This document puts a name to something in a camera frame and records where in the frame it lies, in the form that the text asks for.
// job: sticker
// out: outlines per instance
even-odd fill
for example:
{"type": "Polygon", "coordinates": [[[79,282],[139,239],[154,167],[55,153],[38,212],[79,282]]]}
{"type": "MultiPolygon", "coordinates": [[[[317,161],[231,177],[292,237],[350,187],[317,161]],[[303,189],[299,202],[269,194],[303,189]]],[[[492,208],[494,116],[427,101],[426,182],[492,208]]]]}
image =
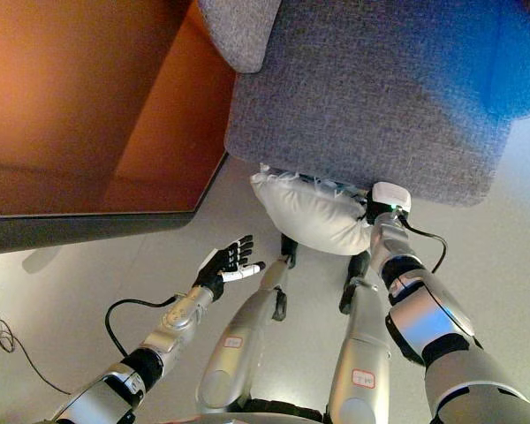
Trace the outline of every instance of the sticker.
{"type": "Polygon", "coordinates": [[[223,347],[235,347],[236,349],[239,349],[243,343],[244,339],[241,337],[228,337],[226,338],[226,341],[223,342],[223,347]]]}
{"type": "Polygon", "coordinates": [[[368,371],[363,371],[362,369],[353,370],[352,382],[356,386],[367,387],[368,389],[375,388],[375,376],[368,371]]]}

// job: black cable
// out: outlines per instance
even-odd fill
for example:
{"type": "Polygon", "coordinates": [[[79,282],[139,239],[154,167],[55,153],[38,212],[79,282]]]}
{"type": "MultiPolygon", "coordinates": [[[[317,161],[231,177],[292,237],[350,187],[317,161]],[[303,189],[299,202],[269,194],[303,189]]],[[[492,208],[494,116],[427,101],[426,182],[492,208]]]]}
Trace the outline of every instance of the black cable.
{"type": "Polygon", "coordinates": [[[26,355],[27,361],[29,362],[29,365],[31,368],[34,369],[35,373],[39,375],[39,377],[46,382],[49,386],[51,386],[53,389],[60,391],[61,393],[64,393],[65,395],[70,395],[68,391],[64,391],[62,389],[59,389],[55,384],[50,382],[47,378],[43,376],[42,373],[39,372],[37,367],[35,366],[34,362],[31,360],[29,355],[27,354],[26,348],[24,345],[19,341],[19,339],[14,336],[14,334],[11,332],[10,326],[8,323],[4,320],[0,319],[0,347],[3,351],[7,353],[12,353],[16,350],[16,343],[21,347],[21,350],[26,355]]]}
{"type": "Polygon", "coordinates": [[[114,345],[116,345],[117,349],[122,353],[122,355],[127,356],[127,352],[125,351],[124,347],[120,342],[117,340],[116,335],[112,331],[112,327],[110,326],[110,314],[112,313],[112,310],[114,310],[115,307],[118,307],[124,303],[135,303],[137,305],[143,305],[144,307],[166,307],[173,303],[177,298],[175,296],[171,296],[167,300],[165,300],[163,303],[151,303],[146,302],[145,300],[139,300],[139,299],[122,299],[118,302],[112,304],[108,311],[106,312],[106,316],[104,316],[104,325],[106,326],[106,331],[108,331],[108,335],[112,339],[112,342],[114,342],[114,345]]]}
{"type": "Polygon", "coordinates": [[[430,237],[431,239],[438,240],[440,243],[442,243],[442,247],[443,247],[442,256],[440,256],[440,259],[438,260],[437,264],[434,266],[434,269],[432,269],[432,274],[435,274],[438,268],[440,268],[440,265],[442,265],[445,255],[448,253],[448,242],[445,241],[445,238],[440,237],[436,234],[432,234],[431,232],[416,230],[415,228],[411,227],[404,215],[399,215],[398,219],[400,220],[401,224],[403,224],[407,230],[412,231],[416,234],[420,234],[421,236],[424,236],[424,237],[430,237]]]}

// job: floor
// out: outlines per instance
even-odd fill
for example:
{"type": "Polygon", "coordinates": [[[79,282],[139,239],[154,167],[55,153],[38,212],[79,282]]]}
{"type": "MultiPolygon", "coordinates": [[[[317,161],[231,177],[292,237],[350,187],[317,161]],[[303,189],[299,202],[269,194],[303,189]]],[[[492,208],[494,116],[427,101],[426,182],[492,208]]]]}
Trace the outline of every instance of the floor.
{"type": "MultiPolygon", "coordinates": [[[[41,371],[72,391],[118,361],[103,327],[108,305],[125,297],[160,301],[186,291],[214,246],[253,233],[255,260],[271,263],[279,233],[247,183],[255,170],[230,158],[183,229],[0,255],[0,314],[41,371]]],[[[451,208],[415,201],[411,221],[448,239],[440,277],[465,306],[485,348],[530,398],[530,119],[514,125],[482,204],[451,208]]],[[[440,248],[434,241],[412,241],[428,264],[436,260],[440,248]]],[[[288,316],[268,328],[254,397],[324,409],[346,324],[337,311],[345,267],[345,257],[301,248],[290,275],[288,316]]],[[[194,390],[214,343],[258,282],[254,276],[228,284],[179,367],[149,393],[137,422],[195,412],[194,390]]],[[[132,349],[161,312],[122,307],[114,314],[114,330],[132,349]]],[[[390,422],[429,422],[424,370],[394,346],[392,352],[390,422]]],[[[49,418],[65,399],[38,379],[21,352],[0,350],[0,423],[49,418]]]]}

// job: chair armrest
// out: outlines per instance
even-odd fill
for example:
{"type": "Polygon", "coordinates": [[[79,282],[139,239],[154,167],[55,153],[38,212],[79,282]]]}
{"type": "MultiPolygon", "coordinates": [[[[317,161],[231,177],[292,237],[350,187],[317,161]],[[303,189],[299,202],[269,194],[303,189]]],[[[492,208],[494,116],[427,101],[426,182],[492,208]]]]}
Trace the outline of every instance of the chair armrest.
{"type": "Polygon", "coordinates": [[[212,42],[241,73],[258,72],[281,0],[198,0],[212,42]]]}

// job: wooden furniture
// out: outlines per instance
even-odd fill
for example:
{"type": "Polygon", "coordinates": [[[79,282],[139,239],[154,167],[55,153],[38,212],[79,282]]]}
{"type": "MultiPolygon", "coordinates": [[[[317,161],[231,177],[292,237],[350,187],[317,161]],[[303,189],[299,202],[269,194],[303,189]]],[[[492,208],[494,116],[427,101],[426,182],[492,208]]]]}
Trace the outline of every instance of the wooden furniture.
{"type": "Polygon", "coordinates": [[[188,222],[234,78],[195,3],[0,0],[0,252],[188,222]]]}

